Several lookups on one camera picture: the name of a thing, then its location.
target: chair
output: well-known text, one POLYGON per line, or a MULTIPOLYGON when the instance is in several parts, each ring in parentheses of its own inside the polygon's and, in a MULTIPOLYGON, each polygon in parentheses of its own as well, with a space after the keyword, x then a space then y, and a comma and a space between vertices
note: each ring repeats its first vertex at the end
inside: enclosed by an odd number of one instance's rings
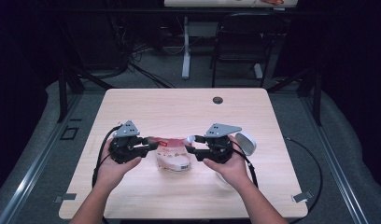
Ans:
POLYGON ((213 68, 212 87, 215 87, 217 61, 222 63, 264 64, 261 84, 265 79, 275 38, 283 21, 275 15, 234 13, 219 22, 210 68, 213 68))

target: desk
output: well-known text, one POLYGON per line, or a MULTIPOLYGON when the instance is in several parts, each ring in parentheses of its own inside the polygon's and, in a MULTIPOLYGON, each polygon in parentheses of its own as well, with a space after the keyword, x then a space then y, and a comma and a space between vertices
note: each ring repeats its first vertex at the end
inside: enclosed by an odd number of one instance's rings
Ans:
MULTIPOLYGON (((91 191, 92 171, 106 133, 128 119, 141 137, 204 134, 213 123, 242 127, 258 144, 249 159, 256 168, 261 192, 282 216, 306 216, 306 204, 291 199, 301 189, 266 90, 128 89, 106 92, 67 190, 77 197, 63 201, 61 218, 71 218, 91 191), (222 104, 213 103, 216 96, 223 99, 222 104)), ((172 173, 156 167, 154 153, 149 152, 112 191, 105 217, 248 217, 237 192, 194 156, 188 171, 172 173)))
MULTIPOLYGON (((298 4, 298 0, 283 0, 283 1, 273 1, 273 0, 164 0, 165 7, 279 7, 280 9, 284 9, 285 7, 296 7, 298 4)), ((217 30, 217 25, 211 22, 207 25, 194 25, 193 30, 197 30, 198 28, 202 28, 205 30, 209 27, 213 27, 209 32, 209 35, 197 35, 197 36, 215 36, 215 32, 217 30)), ((189 36, 191 35, 189 32, 189 28, 192 26, 190 22, 188 22, 188 17, 185 17, 184 20, 184 63, 182 65, 182 78, 188 79, 190 77, 190 66, 191 66, 191 54, 189 48, 189 36)), ((261 66, 256 64, 254 66, 254 72, 257 78, 262 77, 261 66)))
POLYGON ((166 7, 296 7, 297 4, 298 0, 164 0, 166 7))

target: finger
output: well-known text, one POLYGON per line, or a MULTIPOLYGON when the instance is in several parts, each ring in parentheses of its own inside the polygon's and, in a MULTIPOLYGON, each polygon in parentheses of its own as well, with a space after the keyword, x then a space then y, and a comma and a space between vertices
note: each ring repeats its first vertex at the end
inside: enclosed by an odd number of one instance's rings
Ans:
POLYGON ((239 151, 243 154, 243 151, 240 149, 240 147, 238 146, 238 141, 235 137, 231 136, 231 135, 228 135, 229 136, 229 139, 232 141, 232 147, 234 150, 236 151, 239 151))
POLYGON ((220 164, 211 161, 210 159, 203 159, 203 163, 213 171, 218 171, 220 164))
POLYGON ((131 169, 135 168, 135 166, 137 166, 140 162, 141 162, 141 157, 136 157, 136 158, 124 163, 123 166, 125 167, 124 169, 126 171, 130 171, 131 169))
POLYGON ((106 141, 104 145, 103 153, 101 154, 101 160, 103 160, 107 155, 109 155, 109 147, 111 145, 113 138, 110 138, 106 141))

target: white desk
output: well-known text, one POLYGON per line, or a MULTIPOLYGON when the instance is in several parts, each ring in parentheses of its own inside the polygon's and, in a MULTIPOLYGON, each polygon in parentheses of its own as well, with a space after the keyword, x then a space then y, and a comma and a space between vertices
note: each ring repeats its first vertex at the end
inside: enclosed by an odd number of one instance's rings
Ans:
MULTIPOLYGON (((132 120, 139 136, 203 135, 213 123, 243 128, 258 144, 249 157, 261 192, 284 217, 304 217, 305 203, 286 145, 264 89, 129 89, 109 90, 101 104, 67 193, 60 217, 71 218, 91 191, 92 172, 106 133, 132 120), (223 103, 213 103, 220 96, 223 103)), ((107 218, 186 219, 248 217, 238 193, 214 171, 191 157, 191 168, 172 173, 156 167, 154 151, 125 175, 112 191, 107 218)))
POLYGON ((166 7, 296 7, 298 0, 283 0, 273 5, 262 0, 164 0, 166 7))

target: gray carpet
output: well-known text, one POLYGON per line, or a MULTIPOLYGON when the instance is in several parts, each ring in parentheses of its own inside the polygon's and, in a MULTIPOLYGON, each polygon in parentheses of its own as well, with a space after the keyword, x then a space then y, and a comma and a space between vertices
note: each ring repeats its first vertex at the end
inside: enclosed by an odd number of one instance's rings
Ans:
MULTIPOLYGON (((208 69, 210 47, 208 41, 198 40, 199 45, 192 49, 190 79, 181 78, 182 53, 172 55, 155 50, 147 50, 142 54, 140 62, 143 69, 158 74, 170 80, 177 88, 210 87, 211 70, 208 69)), ((155 84, 138 72, 126 71, 124 74, 105 79, 106 82, 118 88, 156 88, 155 84)), ((275 82, 267 78, 265 87, 275 82)), ((51 146, 43 172, 36 177, 35 185, 29 194, 25 195, 25 203, 19 205, 11 220, 15 223, 66 223, 58 217, 60 203, 55 203, 56 196, 65 194, 75 171, 81 150, 86 142, 93 120, 103 99, 104 91, 88 80, 84 80, 87 90, 80 96, 67 122, 62 124, 58 139, 51 146), (73 140, 60 140, 63 128, 77 128, 73 140)), ((303 191, 310 190, 316 196, 308 203, 311 208, 308 216, 299 223, 355 223, 349 212, 343 192, 338 188, 337 180, 332 175, 332 169, 324 152, 316 127, 309 118, 309 99, 298 98, 294 92, 296 84, 290 85, 283 91, 271 93, 270 98, 283 135, 290 137, 306 146, 317 158, 322 170, 322 191, 316 201, 320 187, 318 165, 312 156, 302 147, 286 141, 289 154, 303 191)), ((46 147, 48 139, 55 133, 55 121, 59 117, 58 85, 54 83, 47 89, 49 103, 45 113, 35 129, 35 133, 11 176, 0 190, 0 217, 11 202, 16 189, 20 185, 35 158, 46 147)), ((334 153, 346 174, 349 185, 354 190, 360 207, 369 223, 381 223, 381 188, 376 185, 361 160, 361 147, 357 136, 343 114, 334 102, 325 94, 322 98, 321 119, 322 130, 327 135, 334 153)))

